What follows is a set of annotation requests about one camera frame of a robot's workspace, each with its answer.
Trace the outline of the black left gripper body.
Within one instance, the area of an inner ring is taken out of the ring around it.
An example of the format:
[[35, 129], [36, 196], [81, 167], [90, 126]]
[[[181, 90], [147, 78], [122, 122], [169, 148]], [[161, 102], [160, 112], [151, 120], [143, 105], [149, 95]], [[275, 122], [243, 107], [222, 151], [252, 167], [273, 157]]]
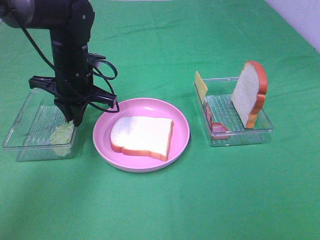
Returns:
[[96, 103], [110, 108], [117, 96], [110, 84], [117, 77], [116, 67], [105, 56], [88, 52], [88, 44], [77, 44], [68, 30], [49, 31], [53, 63], [33, 42], [42, 59], [54, 70], [54, 77], [33, 76], [31, 89], [40, 88], [68, 104], [80, 102], [100, 109]]

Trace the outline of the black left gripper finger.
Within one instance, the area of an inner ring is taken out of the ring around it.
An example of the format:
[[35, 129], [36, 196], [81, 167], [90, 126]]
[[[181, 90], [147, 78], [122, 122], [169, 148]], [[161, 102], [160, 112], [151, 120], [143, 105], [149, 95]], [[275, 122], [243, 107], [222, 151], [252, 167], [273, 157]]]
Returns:
[[87, 104], [74, 104], [71, 106], [72, 119], [75, 127], [79, 127], [82, 123], [86, 108]]
[[54, 99], [54, 104], [59, 108], [59, 110], [63, 113], [65, 120], [70, 122], [74, 119], [73, 113], [69, 104], [61, 99]]

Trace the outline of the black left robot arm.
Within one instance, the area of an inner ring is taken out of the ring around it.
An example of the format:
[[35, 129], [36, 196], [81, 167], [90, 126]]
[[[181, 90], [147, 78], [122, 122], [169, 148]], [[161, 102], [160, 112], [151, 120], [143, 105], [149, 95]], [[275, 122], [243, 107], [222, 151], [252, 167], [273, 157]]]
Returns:
[[[109, 83], [118, 75], [106, 57], [88, 51], [95, 12], [88, 0], [2, 0], [0, 18], [12, 28], [20, 28], [53, 69], [55, 76], [33, 76], [31, 89], [42, 89], [54, 96], [54, 104], [65, 119], [78, 127], [87, 105], [107, 113], [119, 112], [113, 89], [94, 85], [94, 76]], [[28, 29], [49, 30], [53, 61], [37, 46]]]

